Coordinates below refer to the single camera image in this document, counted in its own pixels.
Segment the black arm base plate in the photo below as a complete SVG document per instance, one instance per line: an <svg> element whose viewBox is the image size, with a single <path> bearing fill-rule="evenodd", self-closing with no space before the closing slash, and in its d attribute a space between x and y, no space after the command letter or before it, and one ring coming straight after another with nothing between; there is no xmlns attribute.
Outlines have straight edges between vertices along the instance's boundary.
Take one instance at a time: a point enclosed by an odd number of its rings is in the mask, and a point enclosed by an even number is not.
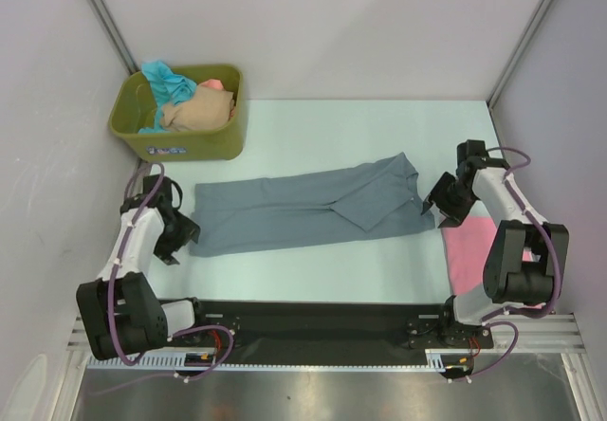
<svg viewBox="0 0 607 421"><path fill-rule="evenodd" d="M171 319L167 302L128 302L116 315L125 355L165 347L214 348L228 364L396 366L428 349L488 350L490 332L455 320L449 304L343 304L185 301Z"/></svg>

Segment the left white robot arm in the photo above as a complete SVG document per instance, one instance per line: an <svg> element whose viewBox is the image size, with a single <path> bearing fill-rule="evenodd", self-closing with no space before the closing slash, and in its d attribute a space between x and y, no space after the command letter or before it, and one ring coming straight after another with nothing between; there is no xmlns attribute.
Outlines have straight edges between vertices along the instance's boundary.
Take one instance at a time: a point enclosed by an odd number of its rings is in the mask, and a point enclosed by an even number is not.
<svg viewBox="0 0 607 421"><path fill-rule="evenodd" d="M140 355L166 346L176 333L191 345L208 337L210 323L195 313L194 300L162 301L147 279L154 259L176 265L175 254L199 239L200 227L174 203L182 197L171 178L148 175L142 192L120 206L120 233L107 263L76 292L96 359L124 358L133 365Z"/></svg>

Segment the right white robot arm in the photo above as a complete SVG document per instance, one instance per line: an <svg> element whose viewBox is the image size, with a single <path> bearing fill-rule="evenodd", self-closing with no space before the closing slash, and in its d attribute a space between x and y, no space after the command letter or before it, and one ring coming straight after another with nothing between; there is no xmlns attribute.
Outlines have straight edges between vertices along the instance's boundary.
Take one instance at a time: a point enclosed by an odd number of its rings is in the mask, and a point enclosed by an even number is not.
<svg viewBox="0 0 607 421"><path fill-rule="evenodd" d="M455 173L443 173L423 201L424 212L442 214L441 229L462 226L478 202L496 226L483 281L448 299L450 314L437 323L438 337L449 346L468 339L471 326L500 315L542 319L561 295L569 231L539 214L519 189L515 167L490 153L482 140L460 143Z"/></svg>

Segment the grey blue t shirt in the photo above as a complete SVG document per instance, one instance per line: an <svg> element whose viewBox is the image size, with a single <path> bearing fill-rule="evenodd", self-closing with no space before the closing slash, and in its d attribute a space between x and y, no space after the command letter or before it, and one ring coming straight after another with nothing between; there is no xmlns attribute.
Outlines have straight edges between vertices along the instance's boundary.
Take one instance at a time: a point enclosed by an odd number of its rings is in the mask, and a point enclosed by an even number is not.
<svg viewBox="0 0 607 421"><path fill-rule="evenodd" d="M194 188L195 257L333 245L434 229L404 154L353 168Z"/></svg>

